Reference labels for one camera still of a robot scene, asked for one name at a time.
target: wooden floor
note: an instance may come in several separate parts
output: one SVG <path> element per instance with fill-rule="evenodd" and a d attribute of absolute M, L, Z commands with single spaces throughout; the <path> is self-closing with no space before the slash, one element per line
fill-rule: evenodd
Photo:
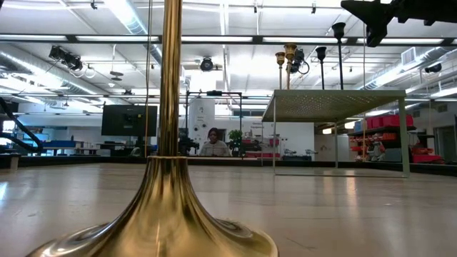
<path fill-rule="evenodd" d="M 209 213 L 264 230 L 281 257 L 457 256 L 456 178 L 190 170 Z M 89 164 L 0 173 L 0 256 L 25 256 L 63 233 L 113 220 L 132 199 L 143 171 L 140 164 Z"/>

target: gold stand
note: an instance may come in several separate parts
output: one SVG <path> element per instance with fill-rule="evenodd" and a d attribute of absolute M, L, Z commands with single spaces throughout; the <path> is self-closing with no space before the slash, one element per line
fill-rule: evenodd
<path fill-rule="evenodd" d="M 276 53 L 276 63 L 279 65 L 279 89 L 283 88 L 283 64 L 286 53 L 278 52 Z"/>
<path fill-rule="evenodd" d="M 49 241 L 31 257 L 277 257 L 261 231 L 212 218 L 192 189 L 187 159 L 178 157 L 182 0 L 165 1 L 159 156 L 148 157 L 138 193 L 106 223 Z"/>
<path fill-rule="evenodd" d="M 284 50 L 286 51 L 286 58 L 287 58 L 287 90 L 291 87 L 291 67 L 293 57 L 295 56 L 295 49 L 297 45 L 295 44 L 285 44 Z"/>

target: computer monitor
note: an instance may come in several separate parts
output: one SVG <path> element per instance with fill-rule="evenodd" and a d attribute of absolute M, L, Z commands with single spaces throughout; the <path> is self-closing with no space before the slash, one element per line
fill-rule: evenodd
<path fill-rule="evenodd" d="M 156 136 L 157 106 L 148 106 L 148 136 Z M 144 136 L 144 106 L 105 105 L 101 122 L 102 136 Z"/>

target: potted plant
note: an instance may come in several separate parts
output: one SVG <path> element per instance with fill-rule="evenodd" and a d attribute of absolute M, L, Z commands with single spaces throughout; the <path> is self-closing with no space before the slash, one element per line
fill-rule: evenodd
<path fill-rule="evenodd" d="M 232 149 L 231 155 L 233 157 L 238 156 L 241 148 L 241 140 L 243 139 L 243 132 L 239 129 L 234 129 L 228 133 L 230 141 L 230 147 Z"/>

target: woman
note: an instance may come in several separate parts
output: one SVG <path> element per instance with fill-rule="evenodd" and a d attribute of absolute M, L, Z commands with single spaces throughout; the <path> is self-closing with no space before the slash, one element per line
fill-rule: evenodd
<path fill-rule="evenodd" d="M 227 145 L 218 140 L 218 129 L 212 128 L 208 132 L 209 142 L 203 145 L 201 156 L 230 156 Z"/>

